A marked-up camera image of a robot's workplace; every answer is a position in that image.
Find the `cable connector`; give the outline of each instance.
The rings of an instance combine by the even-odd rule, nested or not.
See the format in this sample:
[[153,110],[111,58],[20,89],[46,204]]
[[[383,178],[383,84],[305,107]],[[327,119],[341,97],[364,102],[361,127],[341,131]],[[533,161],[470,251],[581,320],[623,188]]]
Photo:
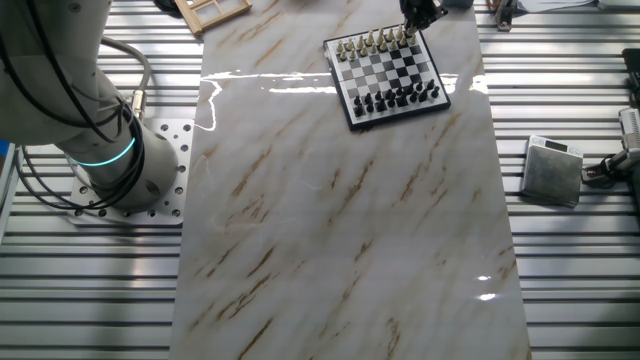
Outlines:
[[131,100],[131,109],[138,120],[144,123],[144,109],[147,107],[147,93],[144,90],[136,90],[133,92]]

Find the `wooden object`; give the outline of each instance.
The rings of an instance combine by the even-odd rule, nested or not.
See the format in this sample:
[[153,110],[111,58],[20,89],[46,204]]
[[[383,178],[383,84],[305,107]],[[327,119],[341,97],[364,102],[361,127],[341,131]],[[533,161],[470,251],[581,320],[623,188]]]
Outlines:
[[[234,16],[240,15],[251,9],[251,0],[240,0],[241,5],[231,11],[225,12],[220,6],[220,1],[236,1],[236,0],[194,0],[192,4],[189,4],[187,0],[175,0],[182,16],[189,25],[191,32],[195,35],[200,35],[204,30],[212,28],[223,21],[231,19]],[[198,17],[197,11],[207,6],[215,5],[220,11],[220,15],[206,22],[202,22]]]

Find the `metal mounting plate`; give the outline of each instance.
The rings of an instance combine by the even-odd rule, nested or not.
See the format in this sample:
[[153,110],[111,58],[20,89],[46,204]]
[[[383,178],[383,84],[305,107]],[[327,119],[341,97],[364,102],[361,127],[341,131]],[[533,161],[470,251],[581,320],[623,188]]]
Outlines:
[[[189,161],[194,132],[194,121],[189,119],[145,119],[145,126],[154,132],[167,138],[178,156],[179,169],[184,166],[184,171],[178,171],[172,189],[160,200],[152,204],[147,211],[135,214],[126,214],[120,210],[106,208],[103,212],[98,210],[85,210],[81,215],[74,211],[67,212],[69,221],[77,226],[179,226],[183,222],[185,202],[187,198],[187,186],[189,179]],[[87,174],[78,167],[78,173],[87,179]],[[74,179],[71,201],[78,204],[89,204],[90,201],[98,201],[100,198],[94,191],[87,189],[80,180]]]

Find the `white marble surface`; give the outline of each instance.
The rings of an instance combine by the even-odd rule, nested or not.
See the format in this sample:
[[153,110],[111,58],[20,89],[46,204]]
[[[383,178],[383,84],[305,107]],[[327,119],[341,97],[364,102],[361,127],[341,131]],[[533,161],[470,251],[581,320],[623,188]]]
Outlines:
[[451,109],[348,130],[322,42],[401,21],[269,0],[206,34],[171,359],[530,357],[473,13],[424,32]]

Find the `chessboard frame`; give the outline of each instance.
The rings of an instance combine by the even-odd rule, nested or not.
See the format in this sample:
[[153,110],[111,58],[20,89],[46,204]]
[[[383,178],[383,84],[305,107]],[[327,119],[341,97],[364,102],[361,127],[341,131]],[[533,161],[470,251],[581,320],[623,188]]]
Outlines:
[[[382,28],[383,30],[389,30],[389,29],[395,29],[397,28],[399,25],[392,25],[392,26],[387,26]],[[388,123],[391,121],[398,121],[398,120],[403,120],[403,119],[410,119],[415,117],[416,115],[420,115],[420,114],[427,114],[427,113],[432,113],[432,112],[436,112],[436,111],[442,111],[442,110],[447,110],[451,107],[451,99],[449,98],[449,95],[447,94],[446,90],[444,89],[444,85],[442,84],[442,79],[440,78],[440,72],[438,71],[438,67],[436,66],[436,63],[433,61],[433,56],[431,56],[431,50],[429,50],[429,46],[427,45],[427,42],[424,38],[424,35],[422,35],[421,31],[418,31],[416,33],[416,35],[420,35],[420,39],[418,41],[422,41],[422,43],[424,44],[424,48],[427,50],[427,55],[429,56],[429,60],[431,61],[431,65],[433,66],[433,70],[435,71],[435,76],[438,79],[438,82],[440,83],[440,85],[442,86],[441,92],[442,94],[445,96],[446,98],[446,102],[441,103],[441,104],[437,104],[434,105],[432,107],[428,107],[428,108],[418,108],[418,109],[414,109],[414,110],[410,110],[410,111],[406,111],[406,112],[402,112],[399,114],[391,114],[388,115],[384,118],[380,118],[380,119],[375,119],[375,120],[370,120],[370,121],[366,121],[366,122],[361,122],[361,123],[353,123],[351,121],[351,115],[349,114],[349,108],[351,107],[351,104],[347,103],[347,101],[350,100],[349,95],[348,94],[344,94],[342,91],[342,86],[340,86],[340,79],[338,78],[338,71],[339,70],[339,66],[337,66],[337,64],[334,64],[333,62],[333,58],[331,57],[331,49],[329,48],[329,43],[333,42],[333,41],[337,41],[340,39],[344,39],[344,38],[357,38],[360,35],[363,36],[367,36],[369,34],[369,31],[365,31],[365,32],[361,32],[361,33],[356,33],[356,34],[351,34],[351,35],[343,35],[343,36],[338,36],[332,39],[327,39],[324,41],[323,45],[324,45],[324,49],[325,49],[325,56],[327,58],[327,61],[329,62],[329,68],[331,69],[331,75],[333,76],[333,81],[335,82],[335,87],[336,87],[336,91],[338,93],[338,97],[340,98],[340,102],[342,103],[342,108],[345,112],[345,117],[347,118],[347,124],[349,125],[349,129],[351,131],[354,130],[361,130],[361,129],[369,129],[375,125],[380,125],[380,124],[384,124],[384,123]]]

